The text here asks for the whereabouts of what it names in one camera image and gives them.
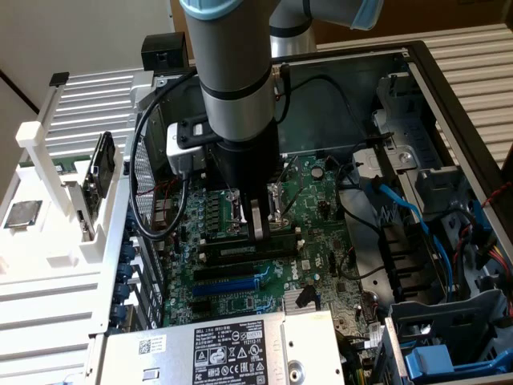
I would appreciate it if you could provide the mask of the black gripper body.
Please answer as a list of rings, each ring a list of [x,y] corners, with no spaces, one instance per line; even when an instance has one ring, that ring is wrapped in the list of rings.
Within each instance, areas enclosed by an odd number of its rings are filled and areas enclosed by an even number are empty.
[[[246,200],[257,199],[277,169],[279,139],[276,120],[272,119],[251,140],[222,140],[214,144],[212,154],[228,185],[237,188]]]

